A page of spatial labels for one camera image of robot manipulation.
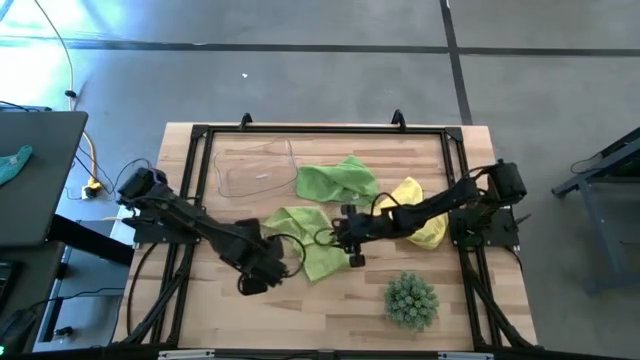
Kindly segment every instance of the green cloth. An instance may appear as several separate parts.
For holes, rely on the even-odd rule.
[[[371,170],[357,157],[349,155],[336,166],[301,166],[296,192],[308,200],[366,205],[379,191]]]
[[[319,246],[313,242],[313,235],[318,230],[330,228],[329,220],[320,207],[283,207],[262,225],[272,234],[288,234],[300,240],[307,253],[304,270],[311,282],[320,281],[349,266],[349,257],[342,249]],[[328,244],[332,238],[330,234],[329,230],[320,232],[317,237],[318,242]],[[300,246],[295,245],[295,249],[302,256]]]

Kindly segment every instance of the green object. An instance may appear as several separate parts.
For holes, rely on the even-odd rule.
[[[385,312],[400,327],[424,331],[438,313],[438,296],[433,286],[414,273],[402,272],[391,280],[385,296]]]
[[[303,199],[366,205],[379,193],[376,177],[353,155],[336,166],[301,166],[296,192]]]
[[[311,282],[320,281],[336,271],[349,266],[349,257],[342,249],[319,246],[313,235],[321,229],[329,228],[329,220],[317,206],[283,207],[276,211],[262,226],[270,234],[283,233],[295,236],[304,245],[307,259],[304,270]],[[331,241],[330,231],[321,231],[317,237],[321,244]],[[301,255],[299,245],[294,245]]]
[[[20,148],[17,154],[0,157],[0,185],[18,175],[24,164],[29,160],[32,152],[31,146],[25,145]]]

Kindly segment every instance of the black mounting bracket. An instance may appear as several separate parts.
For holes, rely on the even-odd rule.
[[[253,122],[251,114],[244,113],[244,115],[242,115],[242,120],[240,120],[240,129],[244,130],[247,127],[247,124],[250,122]]]
[[[148,225],[144,223],[145,212],[143,211],[139,217],[124,219],[122,222],[134,227],[136,234],[133,241],[140,244],[157,243],[157,244],[195,244],[200,239],[181,232],[179,230],[162,227],[154,222]]]
[[[396,111],[393,112],[391,125],[398,125],[398,130],[403,132],[407,131],[407,122],[404,120],[404,115],[402,115],[402,111],[400,111],[400,109],[396,109]]]
[[[508,246],[520,245],[518,225],[509,209],[498,209],[491,218],[491,226],[471,233],[468,220],[473,210],[456,209],[449,212],[449,231],[455,246]]]

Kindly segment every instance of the gray floor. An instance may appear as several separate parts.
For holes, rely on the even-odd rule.
[[[52,0],[42,3],[76,38],[446,46],[437,0],[65,0],[57,12]],[[640,45],[636,1],[450,5],[461,46]],[[51,32],[30,1],[16,1],[2,34]],[[448,55],[75,50],[72,57],[78,109],[89,113],[87,130],[112,177],[133,158],[155,162],[168,121],[238,121],[249,111],[260,122],[386,123],[401,108],[411,123],[461,123]],[[640,357],[640,292],[584,293],[582,282],[602,275],[592,228],[578,196],[560,201],[549,192],[571,163],[640,125],[639,60],[461,59],[474,124],[490,127],[497,155],[518,163],[529,189],[516,209],[533,214],[521,230],[524,277],[539,342],[550,349]],[[0,48],[0,68],[11,69],[2,73],[0,99],[64,109],[68,69],[57,44]],[[86,178],[81,167],[72,170],[72,197]],[[63,198],[59,212],[100,219],[116,205]]]

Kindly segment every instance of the gray desk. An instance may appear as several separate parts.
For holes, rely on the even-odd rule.
[[[23,145],[33,148],[22,171],[0,187],[0,259],[23,265],[0,309],[0,321],[50,296],[65,244],[131,263],[130,247],[55,214],[87,117],[84,112],[0,112],[0,156],[15,154]],[[58,301],[51,304],[59,310]],[[37,310],[40,318],[44,308]],[[31,350],[38,328],[34,326],[25,351]]]
[[[45,241],[87,118],[84,112],[0,113],[0,156],[33,148],[18,176],[0,188],[0,246]]]

